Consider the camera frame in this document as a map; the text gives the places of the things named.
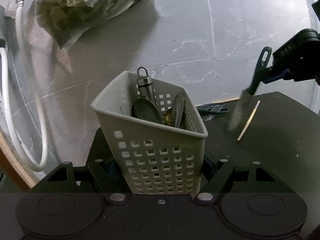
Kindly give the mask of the black handled kitchen knife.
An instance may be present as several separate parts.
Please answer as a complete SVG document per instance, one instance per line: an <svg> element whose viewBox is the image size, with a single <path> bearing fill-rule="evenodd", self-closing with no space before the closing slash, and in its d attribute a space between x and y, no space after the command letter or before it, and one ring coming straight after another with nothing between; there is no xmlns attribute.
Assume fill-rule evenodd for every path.
<svg viewBox="0 0 320 240"><path fill-rule="evenodd" d="M232 111L231 117L227 125L227 131L233 132L239 126L247 106L249 105L251 99L253 98L253 95L256 93L257 88L259 87L259 84L261 82L261 75L263 74L263 71L267 68L271 55L271 47L266 46L262 49L260 56L257 60L257 64L255 66L251 83L247 88L242 90L240 99L237 101Z"/></svg>

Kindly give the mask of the bamboo chopstick with purple band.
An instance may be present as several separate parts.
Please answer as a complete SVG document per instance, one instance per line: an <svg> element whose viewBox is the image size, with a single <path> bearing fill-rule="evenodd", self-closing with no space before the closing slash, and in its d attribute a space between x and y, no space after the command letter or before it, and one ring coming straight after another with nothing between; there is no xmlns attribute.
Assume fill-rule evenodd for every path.
<svg viewBox="0 0 320 240"><path fill-rule="evenodd" d="M252 113L250 114L248 120L247 120L246 123L245 123L244 128L242 129L241 133L239 134L239 136L238 136L238 138L237 138L237 142L239 142L239 141L242 139L242 137L244 136L245 132L247 131L250 123L252 122L252 120L253 120L253 118L254 118L254 116L255 116L255 113L256 113L259 105L260 105L260 100L257 101L255 107L253 108Z"/></svg>

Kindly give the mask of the white perforated utensil basket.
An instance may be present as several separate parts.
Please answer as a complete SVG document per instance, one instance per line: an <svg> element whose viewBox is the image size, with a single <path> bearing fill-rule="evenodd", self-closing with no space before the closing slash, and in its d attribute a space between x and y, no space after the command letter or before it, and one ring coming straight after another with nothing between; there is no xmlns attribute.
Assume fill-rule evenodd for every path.
<svg viewBox="0 0 320 240"><path fill-rule="evenodd" d="M178 93L184 95L184 128L134 118L137 78L133 72L120 73L91 104L127 184L137 194L197 194L208 132L195 105L185 88L153 79L161 115Z"/></svg>

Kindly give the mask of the black handled scissors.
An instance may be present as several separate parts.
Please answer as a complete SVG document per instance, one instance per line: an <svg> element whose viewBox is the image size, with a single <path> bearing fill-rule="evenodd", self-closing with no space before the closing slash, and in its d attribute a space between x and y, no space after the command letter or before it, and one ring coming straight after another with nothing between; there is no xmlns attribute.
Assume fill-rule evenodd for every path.
<svg viewBox="0 0 320 240"><path fill-rule="evenodd" d="M225 115L229 112L224 103L208 103L196 106L201 115Z"/></svg>

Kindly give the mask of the large dark metal spoon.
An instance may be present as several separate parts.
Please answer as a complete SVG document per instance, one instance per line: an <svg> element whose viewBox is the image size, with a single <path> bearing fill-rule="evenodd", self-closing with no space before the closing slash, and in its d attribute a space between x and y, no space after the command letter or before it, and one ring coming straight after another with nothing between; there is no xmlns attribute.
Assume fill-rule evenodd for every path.
<svg viewBox="0 0 320 240"><path fill-rule="evenodd" d="M131 104L131 116L144 121L161 124L162 119L157 107L146 98L138 98Z"/></svg>

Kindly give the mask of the small silver spoon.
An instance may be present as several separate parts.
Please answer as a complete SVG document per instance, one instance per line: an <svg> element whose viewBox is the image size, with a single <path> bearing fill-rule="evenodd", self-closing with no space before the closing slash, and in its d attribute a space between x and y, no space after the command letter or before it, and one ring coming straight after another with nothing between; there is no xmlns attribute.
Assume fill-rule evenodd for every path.
<svg viewBox="0 0 320 240"><path fill-rule="evenodd" d="M172 115L172 108L169 108L164 115L165 124L168 126L171 126L171 115Z"/></svg>

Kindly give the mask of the patterned handle silver spoon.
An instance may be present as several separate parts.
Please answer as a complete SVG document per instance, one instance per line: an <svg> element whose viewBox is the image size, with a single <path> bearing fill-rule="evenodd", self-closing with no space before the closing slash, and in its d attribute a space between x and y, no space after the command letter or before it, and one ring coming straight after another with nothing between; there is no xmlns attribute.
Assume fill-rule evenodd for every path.
<svg viewBox="0 0 320 240"><path fill-rule="evenodd" d="M179 92L173 101L172 105L172 115L171 115L171 126L174 128L179 128L182 120L182 115L184 111L185 98L182 92Z"/></svg>

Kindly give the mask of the silver fork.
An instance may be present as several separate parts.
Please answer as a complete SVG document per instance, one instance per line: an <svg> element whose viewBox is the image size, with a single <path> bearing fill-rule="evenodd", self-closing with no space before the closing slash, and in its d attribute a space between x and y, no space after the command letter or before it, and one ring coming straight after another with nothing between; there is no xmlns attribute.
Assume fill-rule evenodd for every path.
<svg viewBox="0 0 320 240"><path fill-rule="evenodd" d="M214 117L221 117L225 115L225 108L222 106L215 106L213 108L208 108L200 113L203 121L212 120Z"/></svg>

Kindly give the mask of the plastic bag of dried leaves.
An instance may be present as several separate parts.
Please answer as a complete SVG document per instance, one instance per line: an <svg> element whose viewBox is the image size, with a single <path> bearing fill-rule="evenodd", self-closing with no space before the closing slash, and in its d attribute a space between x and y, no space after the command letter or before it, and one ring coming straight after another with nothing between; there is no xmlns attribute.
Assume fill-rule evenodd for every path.
<svg viewBox="0 0 320 240"><path fill-rule="evenodd" d="M37 0L37 23L59 48L68 48L88 29L122 14L139 1Z"/></svg>

